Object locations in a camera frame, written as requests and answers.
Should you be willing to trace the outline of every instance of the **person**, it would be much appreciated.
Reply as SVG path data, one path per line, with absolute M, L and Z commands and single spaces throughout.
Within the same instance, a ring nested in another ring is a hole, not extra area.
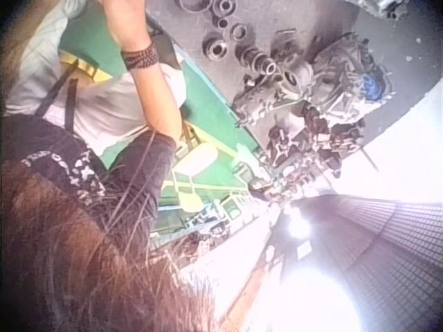
M 146 31 L 145 2 L 102 1 L 131 79 L 77 91 L 56 50 L 85 3 L 56 1 L 6 95 L 2 331 L 214 331 L 209 288 L 150 255 L 182 120 Z M 135 133 L 106 170 L 98 152 Z

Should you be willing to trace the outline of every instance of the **black bracelet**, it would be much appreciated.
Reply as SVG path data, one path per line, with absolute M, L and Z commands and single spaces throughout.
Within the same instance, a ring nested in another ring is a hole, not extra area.
M 136 52 L 122 51 L 121 55 L 128 71 L 135 68 L 149 68 L 159 62 L 159 54 L 154 44 Z

